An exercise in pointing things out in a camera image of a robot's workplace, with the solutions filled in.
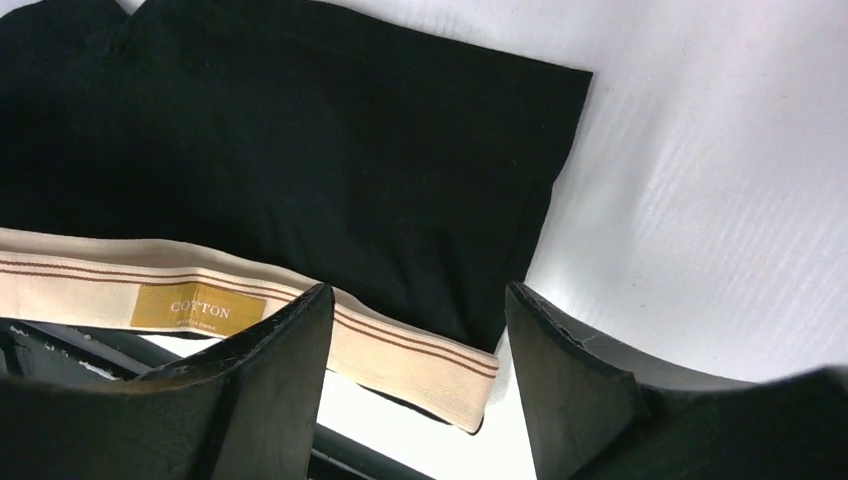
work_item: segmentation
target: black fabric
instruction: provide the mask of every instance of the black fabric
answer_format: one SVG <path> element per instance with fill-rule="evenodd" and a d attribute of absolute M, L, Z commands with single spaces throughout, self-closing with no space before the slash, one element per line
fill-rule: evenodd
<path fill-rule="evenodd" d="M 494 350 L 589 73 L 301 0 L 86 35 L 0 64 L 0 226 L 205 245 Z"/>

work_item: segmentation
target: gold label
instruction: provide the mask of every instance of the gold label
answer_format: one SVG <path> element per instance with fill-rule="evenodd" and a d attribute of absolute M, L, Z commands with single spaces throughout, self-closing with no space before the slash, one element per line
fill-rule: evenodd
<path fill-rule="evenodd" d="M 199 283 L 142 285 L 130 326 L 193 328 L 229 337 L 262 320 L 265 300 Z"/>

